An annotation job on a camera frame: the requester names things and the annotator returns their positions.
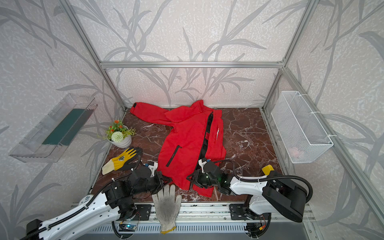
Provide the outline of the red X-Sport jacket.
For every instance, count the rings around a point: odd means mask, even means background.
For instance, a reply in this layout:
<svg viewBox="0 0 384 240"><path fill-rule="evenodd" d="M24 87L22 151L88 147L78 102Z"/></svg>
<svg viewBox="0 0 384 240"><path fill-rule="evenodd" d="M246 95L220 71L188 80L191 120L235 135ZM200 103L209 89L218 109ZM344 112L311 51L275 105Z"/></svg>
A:
<svg viewBox="0 0 384 240"><path fill-rule="evenodd" d="M173 110L135 103L130 112L145 122L172 127L158 156L158 169L183 190L190 189L187 177L200 159L218 161L226 157L222 111L205 106L203 100Z"/></svg>

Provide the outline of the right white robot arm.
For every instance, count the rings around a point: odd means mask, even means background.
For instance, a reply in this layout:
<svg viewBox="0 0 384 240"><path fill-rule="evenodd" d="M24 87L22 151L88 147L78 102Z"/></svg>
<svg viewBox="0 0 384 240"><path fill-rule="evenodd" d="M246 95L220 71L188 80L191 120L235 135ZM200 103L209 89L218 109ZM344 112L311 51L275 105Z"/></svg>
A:
<svg viewBox="0 0 384 240"><path fill-rule="evenodd" d="M279 213L288 220L300 223L305 205L313 196L313 187L306 179L282 175L271 166L264 169L261 177L239 176L235 170L227 174L206 158L199 160L199 168L187 180L202 189L216 187L227 196L246 195L243 211L246 217Z"/></svg>

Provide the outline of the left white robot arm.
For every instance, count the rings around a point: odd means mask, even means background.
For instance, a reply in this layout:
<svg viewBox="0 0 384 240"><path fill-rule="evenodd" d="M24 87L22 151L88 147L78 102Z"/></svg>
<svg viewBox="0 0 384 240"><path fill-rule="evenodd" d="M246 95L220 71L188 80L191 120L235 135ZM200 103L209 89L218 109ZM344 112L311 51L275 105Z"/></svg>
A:
<svg viewBox="0 0 384 240"><path fill-rule="evenodd" d="M138 212L135 195L156 194L171 179L150 167L140 167L105 184L84 203L50 220L27 224L25 240L72 240L114 221L125 221Z"/></svg>

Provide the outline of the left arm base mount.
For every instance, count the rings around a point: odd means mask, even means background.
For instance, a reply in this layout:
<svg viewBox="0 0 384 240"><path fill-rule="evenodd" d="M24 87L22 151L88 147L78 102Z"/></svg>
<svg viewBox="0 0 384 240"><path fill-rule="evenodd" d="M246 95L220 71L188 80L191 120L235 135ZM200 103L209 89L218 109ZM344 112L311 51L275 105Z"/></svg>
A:
<svg viewBox="0 0 384 240"><path fill-rule="evenodd" d="M136 205L136 211L134 212L133 221L148 221L151 215L151 204L139 204Z"/></svg>

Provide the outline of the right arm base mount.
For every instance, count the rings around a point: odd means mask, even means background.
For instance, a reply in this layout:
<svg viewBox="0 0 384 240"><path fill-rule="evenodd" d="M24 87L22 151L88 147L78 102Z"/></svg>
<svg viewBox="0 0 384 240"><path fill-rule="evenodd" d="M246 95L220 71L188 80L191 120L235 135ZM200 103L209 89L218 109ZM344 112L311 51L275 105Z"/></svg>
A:
<svg viewBox="0 0 384 240"><path fill-rule="evenodd" d="M230 204L231 220L255 220L256 216L245 208L243 204Z"/></svg>

